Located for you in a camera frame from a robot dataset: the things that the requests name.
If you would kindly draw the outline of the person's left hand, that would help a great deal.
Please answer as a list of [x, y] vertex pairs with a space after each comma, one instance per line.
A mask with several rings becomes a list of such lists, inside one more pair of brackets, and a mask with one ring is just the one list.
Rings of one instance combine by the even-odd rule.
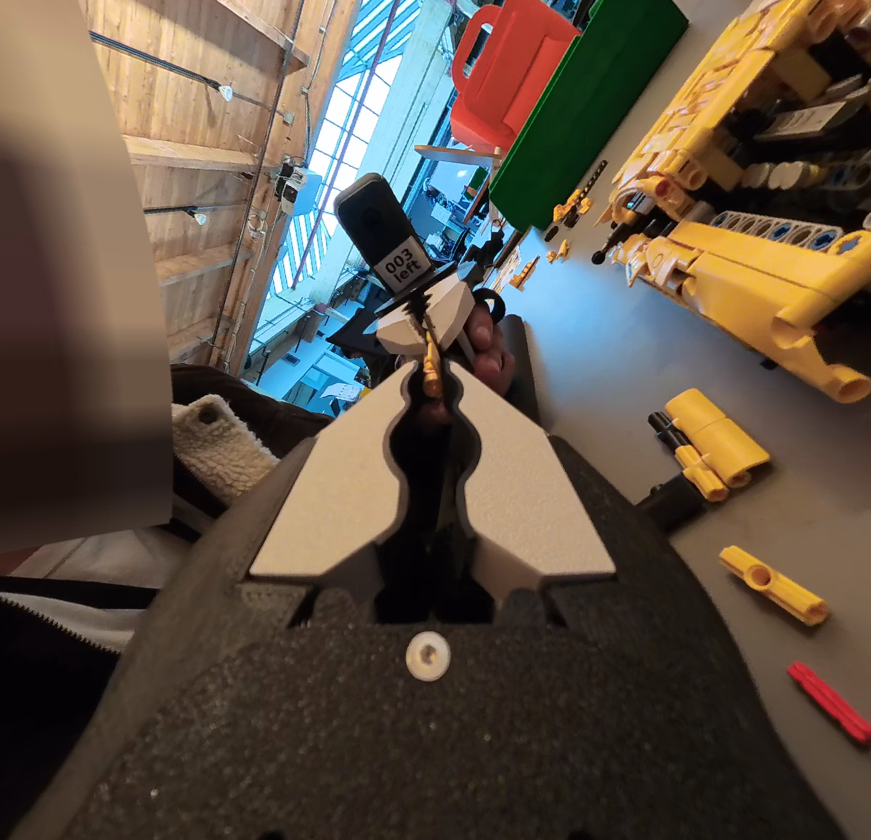
[[[506, 398], [514, 380], [515, 359], [506, 348], [504, 334], [494, 323], [486, 303], [473, 308], [464, 331], [474, 356], [472, 373], [496, 395]], [[417, 425], [424, 435], [432, 435], [449, 425], [452, 416], [443, 395], [429, 394], [436, 390], [433, 382], [426, 382], [424, 389], [425, 400], [417, 415]]]

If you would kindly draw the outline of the orange bag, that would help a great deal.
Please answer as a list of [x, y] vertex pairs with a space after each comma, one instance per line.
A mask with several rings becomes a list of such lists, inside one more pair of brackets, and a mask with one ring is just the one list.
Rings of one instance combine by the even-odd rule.
[[451, 66], [457, 93], [454, 139], [506, 154], [581, 32], [541, 0], [482, 6], [469, 20]]

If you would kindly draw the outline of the green plastic bin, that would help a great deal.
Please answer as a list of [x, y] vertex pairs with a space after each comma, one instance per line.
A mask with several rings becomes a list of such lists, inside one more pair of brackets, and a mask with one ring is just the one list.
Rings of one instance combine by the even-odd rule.
[[507, 224], [552, 222], [688, 25], [672, 0], [600, 0], [491, 181]]

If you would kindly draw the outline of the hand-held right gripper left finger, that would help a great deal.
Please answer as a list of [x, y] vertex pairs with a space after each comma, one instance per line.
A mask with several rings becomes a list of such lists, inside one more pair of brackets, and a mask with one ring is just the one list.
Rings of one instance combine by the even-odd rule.
[[413, 496], [391, 450], [417, 371], [405, 364], [313, 440], [249, 565], [252, 587], [343, 591], [362, 624], [381, 622], [379, 595], [418, 560]]

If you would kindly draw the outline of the white ceiling projector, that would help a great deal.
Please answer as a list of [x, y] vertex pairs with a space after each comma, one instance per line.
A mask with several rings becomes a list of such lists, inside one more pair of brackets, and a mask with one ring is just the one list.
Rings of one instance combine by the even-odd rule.
[[281, 211], [288, 217], [309, 214], [321, 192], [322, 175], [291, 161], [285, 161], [277, 171], [274, 195]]

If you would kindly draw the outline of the yellow panel brick assembly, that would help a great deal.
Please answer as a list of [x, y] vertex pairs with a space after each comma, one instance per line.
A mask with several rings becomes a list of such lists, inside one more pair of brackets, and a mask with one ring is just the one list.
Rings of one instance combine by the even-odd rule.
[[676, 458], [682, 476], [709, 503], [746, 487], [770, 454], [711, 399], [690, 388], [648, 415], [648, 425]]

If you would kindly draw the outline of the yellow brick car model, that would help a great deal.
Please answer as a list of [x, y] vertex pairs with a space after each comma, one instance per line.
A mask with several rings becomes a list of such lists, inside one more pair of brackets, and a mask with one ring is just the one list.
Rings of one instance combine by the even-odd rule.
[[869, 0], [765, 0], [735, 18], [615, 174], [592, 262], [622, 265], [838, 403], [869, 330]]

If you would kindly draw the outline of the red pin brick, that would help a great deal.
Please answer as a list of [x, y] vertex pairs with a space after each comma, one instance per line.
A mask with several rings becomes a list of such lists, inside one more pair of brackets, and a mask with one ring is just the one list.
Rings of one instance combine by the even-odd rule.
[[870, 722], [839, 692], [802, 662], [788, 666], [788, 676], [802, 692], [860, 747], [870, 746]]

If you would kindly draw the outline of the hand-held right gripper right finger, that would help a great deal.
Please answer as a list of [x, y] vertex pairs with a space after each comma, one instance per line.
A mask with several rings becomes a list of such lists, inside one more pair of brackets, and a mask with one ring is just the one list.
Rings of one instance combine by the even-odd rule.
[[471, 538], [470, 576], [503, 606], [517, 590], [607, 580], [616, 565], [550, 437], [459, 363], [455, 424], [470, 434], [456, 486], [459, 520]]

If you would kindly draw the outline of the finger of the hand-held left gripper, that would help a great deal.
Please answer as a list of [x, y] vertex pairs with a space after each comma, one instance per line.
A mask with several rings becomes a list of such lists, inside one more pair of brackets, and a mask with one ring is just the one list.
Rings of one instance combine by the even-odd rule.
[[475, 300], [465, 280], [440, 280], [425, 291], [425, 320], [436, 345], [447, 349], [463, 332]]
[[423, 358], [428, 350], [426, 331], [408, 311], [390, 311], [379, 317], [376, 339], [391, 355]]

